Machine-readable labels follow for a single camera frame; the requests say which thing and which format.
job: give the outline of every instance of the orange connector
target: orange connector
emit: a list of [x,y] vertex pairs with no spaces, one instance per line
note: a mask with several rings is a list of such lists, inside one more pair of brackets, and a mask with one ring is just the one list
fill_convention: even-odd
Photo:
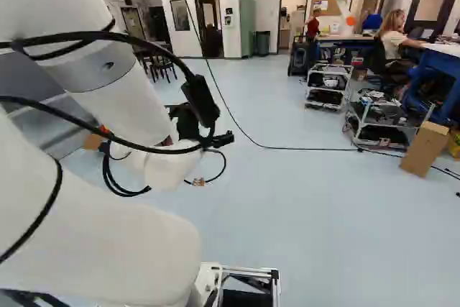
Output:
[[354,26],[357,23],[357,19],[354,18],[353,16],[349,16],[346,18],[346,23],[351,27]]

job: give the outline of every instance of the cardboard box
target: cardboard box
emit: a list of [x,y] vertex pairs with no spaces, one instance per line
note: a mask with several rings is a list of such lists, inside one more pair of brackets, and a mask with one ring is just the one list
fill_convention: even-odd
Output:
[[448,136],[447,150],[451,153],[452,157],[460,160],[460,131],[455,129],[451,130]]
[[400,168],[424,178],[435,159],[446,147],[448,139],[448,127],[423,122],[402,159]]

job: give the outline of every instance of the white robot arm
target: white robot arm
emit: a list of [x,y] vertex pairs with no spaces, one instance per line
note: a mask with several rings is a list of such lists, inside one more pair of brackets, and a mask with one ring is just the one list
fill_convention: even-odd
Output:
[[342,35],[350,36],[354,33],[354,26],[357,23],[357,19],[353,15],[351,15],[346,1],[347,0],[336,0],[337,5],[342,14],[342,18],[344,20],[342,27]]
[[[0,4],[5,5],[0,41],[104,28],[118,31],[103,0]],[[118,137],[146,147],[170,138],[169,150],[196,144],[178,140],[129,45],[95,41],[19,47],[23,48]],[[64,54],[56,55],[60,50]],[[22,137],[2,110],[0,138],[0,288],[120,305],[187,303],[200,267],[198,233],[189,222],[126,203],[57,168],[53,159]],[[161,188],[176,186],[202,155],[133,153],[147,182]],[[47,203],[52,207],[46,217],[32,236],[24,238]],[[21,239],[26,241],[17,246]]]

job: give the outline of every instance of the person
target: person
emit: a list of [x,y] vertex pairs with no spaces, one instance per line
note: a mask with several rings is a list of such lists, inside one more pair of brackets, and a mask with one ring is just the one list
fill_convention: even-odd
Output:
[[410,78],[408,71],[415,66],[410,60],[401,60],[398,52],[401,45],[423,49],[424,41],[409,39],[403,34],[405,23],[405,13],[401,9],[391,11],[383,20],[382,26],[377,32],[385,48],[385,57],[387,60],[393,60],[387,63],[387,71],[392,75],[392,79],[401,88],[395,90],[398,100],[403,98],[404,93],[409,89]]
[[383,20],[377,36],[381,39],[385,47],[385,56],[387,60],[401,59],[398,49],[401,45],[423,49],[424,41],[409,39],[403,34],[405,22],[405,13],[401,9],[393,10]]
[[313,16],[305,23],[307,26],[307,38],[314,40],[316,35],[319,34],[319,21],[317,18],[321,15],[321,9],[314,9]]

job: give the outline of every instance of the floor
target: floor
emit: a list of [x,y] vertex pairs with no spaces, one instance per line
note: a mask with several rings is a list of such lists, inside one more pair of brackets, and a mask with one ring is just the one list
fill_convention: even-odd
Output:
[[[201,60],[187,60],[208,76]],[[350,148],[343,114],[305,110],[305,86],[288,77],[288,56],[211,60],[217,81],[241,126],[264,145]],[[399,169],[399,160],[357,152],[270,151],[254,146],[221,107],[216,133],[234,131],[223,148],[224,175],[204,188],[137,199],[191,220],[203,260],[276,267],[282,305],[315,307],[457,307],[460,304],[460,185],[432,170],[425,179]],[[155,88],[166,104],[182,102],[179,81]],[[67,168],[101,187],[101,157],[79,150]],[[460,172],[448,157],[439,167]],[[113,164],[125,187],[139,177]],[[206,156],[193,177],[211,177],[219,157]]]

